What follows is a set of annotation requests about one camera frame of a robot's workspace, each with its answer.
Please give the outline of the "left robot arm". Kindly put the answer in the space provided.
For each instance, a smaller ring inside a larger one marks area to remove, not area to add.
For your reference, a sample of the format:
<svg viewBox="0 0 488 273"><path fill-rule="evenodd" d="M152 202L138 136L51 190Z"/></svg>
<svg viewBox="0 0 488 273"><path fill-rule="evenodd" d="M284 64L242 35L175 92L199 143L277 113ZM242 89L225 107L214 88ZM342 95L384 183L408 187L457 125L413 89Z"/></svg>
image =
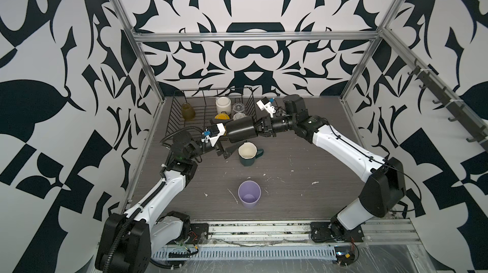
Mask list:
<svg viewBox="0 0 488 273"><path fill-rule="evenodd" d="M179 269L184 261L157 261L155 252L172 242L185 242L191 231L188 215L162 213L193 179L201 156L216 150L229 156L220 139L226 134L222 124L211 125L197 139L190 128L179 129L161 140L169 155L161 166L160 180L134 206L122 214L111 214L104 224L95 268L102 272L145 272L149 265L166 270Z"/></svg>

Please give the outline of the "clear glass cup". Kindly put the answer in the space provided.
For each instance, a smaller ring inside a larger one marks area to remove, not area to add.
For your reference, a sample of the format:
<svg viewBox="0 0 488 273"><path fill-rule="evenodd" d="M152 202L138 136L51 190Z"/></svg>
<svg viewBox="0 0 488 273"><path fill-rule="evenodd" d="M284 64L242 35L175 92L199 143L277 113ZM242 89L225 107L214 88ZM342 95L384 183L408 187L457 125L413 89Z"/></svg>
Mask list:
<svg viewBox="0 0 488 273"><path fill-rule="evenodd" d="M241 102L237 102L233 105L233 113L245 113L245 105Z"/></svg>

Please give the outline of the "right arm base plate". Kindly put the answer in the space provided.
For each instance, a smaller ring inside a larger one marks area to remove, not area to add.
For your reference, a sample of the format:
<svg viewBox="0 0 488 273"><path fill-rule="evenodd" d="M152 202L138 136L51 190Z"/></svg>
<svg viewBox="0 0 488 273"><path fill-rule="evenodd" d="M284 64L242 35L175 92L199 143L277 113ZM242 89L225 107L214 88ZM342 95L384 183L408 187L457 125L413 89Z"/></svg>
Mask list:
<svg viewBox="0 0 488 273"><path fill-rule="evenodd" d="M315 243L363 242L361 226L347 230L339 222L311 222L310 228L310 237Z"/></svg>

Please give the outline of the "black mug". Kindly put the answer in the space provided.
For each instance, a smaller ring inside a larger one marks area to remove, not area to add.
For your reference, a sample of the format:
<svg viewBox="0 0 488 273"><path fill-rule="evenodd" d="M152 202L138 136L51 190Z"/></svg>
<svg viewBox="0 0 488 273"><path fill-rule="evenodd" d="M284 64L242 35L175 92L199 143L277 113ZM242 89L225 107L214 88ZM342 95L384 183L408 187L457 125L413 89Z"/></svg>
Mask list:
<svg viewBox="0 0 488 273"><path fill-rule="evenodd" d="M232 120L225 125L225 128L227 139L231 143L242 142L257 137L254 119L249 116Z"/></svg>

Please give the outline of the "cream white mug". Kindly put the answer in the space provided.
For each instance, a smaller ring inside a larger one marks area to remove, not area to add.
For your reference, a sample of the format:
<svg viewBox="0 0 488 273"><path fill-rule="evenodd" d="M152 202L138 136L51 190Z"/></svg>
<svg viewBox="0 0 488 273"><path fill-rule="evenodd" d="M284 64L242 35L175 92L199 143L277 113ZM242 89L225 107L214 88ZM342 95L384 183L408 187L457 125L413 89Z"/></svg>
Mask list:
<svg viewBox="0 0 488 273"><path fill-rule="evenodd" d="M233 116L233 120L243 119L244 117L246 117L246 115L243 112L238 112Z"/></svg>

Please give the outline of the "dark green mug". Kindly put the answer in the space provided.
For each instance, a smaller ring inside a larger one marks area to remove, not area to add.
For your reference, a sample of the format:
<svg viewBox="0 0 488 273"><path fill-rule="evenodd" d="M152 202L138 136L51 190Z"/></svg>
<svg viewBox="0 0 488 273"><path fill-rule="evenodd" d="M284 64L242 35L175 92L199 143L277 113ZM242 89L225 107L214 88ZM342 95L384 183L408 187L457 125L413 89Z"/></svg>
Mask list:
<svg viewBox="0 0 488 273"><path fill-rule="evenodd" d="M245 142L238 148L239 160L242 166L249 167L255 160L262 157L264 150L257 148L251 142Z"/></svg>

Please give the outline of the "olive glass cup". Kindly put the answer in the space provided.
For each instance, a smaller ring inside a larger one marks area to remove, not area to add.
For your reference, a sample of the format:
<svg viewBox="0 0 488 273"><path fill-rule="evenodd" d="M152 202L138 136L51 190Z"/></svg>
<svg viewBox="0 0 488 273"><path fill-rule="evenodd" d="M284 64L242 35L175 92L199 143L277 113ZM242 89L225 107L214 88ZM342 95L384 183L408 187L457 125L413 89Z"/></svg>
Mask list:
<svg viewBox="0 0 488 273"><path fill-rule="evenodd" d="M181 114L185 121L193 120L196 116L193 106L189 103L184 103L181 105Z"/></svg>

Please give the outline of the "white mug red inside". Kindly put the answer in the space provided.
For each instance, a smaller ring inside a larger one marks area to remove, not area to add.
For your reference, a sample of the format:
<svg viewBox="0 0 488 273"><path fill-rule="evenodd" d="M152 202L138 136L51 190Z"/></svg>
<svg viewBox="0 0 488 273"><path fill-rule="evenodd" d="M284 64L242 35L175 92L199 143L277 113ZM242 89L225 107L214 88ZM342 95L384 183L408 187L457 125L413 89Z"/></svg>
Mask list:
<svg viewBox="0 0 488 273"><path fill-rule="evenodd" d="M216 109L218 114L232 114L232 102L229 97L221 96L216 98Z"/></svg>

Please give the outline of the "yellow mug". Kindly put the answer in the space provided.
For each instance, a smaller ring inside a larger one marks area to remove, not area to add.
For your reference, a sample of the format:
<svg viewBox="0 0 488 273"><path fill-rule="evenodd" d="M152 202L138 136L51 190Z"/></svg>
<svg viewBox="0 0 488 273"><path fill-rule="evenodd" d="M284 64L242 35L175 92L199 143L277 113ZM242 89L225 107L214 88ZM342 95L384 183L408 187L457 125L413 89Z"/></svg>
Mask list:
<svg viewBox="0 0 488 273"><path fill-rule="evenodd" d="M225 112L219 113L214 117L215 120L230 120L230 116Z"/></svg>

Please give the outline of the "lavender cup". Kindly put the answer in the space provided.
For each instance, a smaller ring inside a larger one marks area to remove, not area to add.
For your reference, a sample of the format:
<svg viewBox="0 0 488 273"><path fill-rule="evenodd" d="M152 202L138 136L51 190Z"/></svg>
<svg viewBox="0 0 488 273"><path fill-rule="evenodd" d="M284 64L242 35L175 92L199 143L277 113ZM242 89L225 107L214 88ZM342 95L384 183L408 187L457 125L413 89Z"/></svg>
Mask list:
<svg viewBox="0 0 488 273"><path fill-rule="evenodd" d="M245 208L254 208L261 198L262 190L255 181L247 180L240 184L238 196Z"/></svg>

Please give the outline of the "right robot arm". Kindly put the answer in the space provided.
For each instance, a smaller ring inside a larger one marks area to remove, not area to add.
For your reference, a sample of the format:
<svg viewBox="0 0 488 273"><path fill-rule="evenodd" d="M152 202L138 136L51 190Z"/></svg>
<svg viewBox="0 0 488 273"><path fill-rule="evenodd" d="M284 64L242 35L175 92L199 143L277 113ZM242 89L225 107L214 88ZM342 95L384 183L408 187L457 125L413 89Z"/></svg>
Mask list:
<svg viewBox="0 0 488 273"><path fill-rule="evenodd" d="M257 102L259 109L267 113L255 125L257 134L274 137L293 131L333 155L364 182L360 195L331 219L333 238L371 218L384 217L406 195L403 167L398 160L369 152L341 134L327 119L310 115L300 96L286 96L283 102L283 107L272 98Z"/></svg>

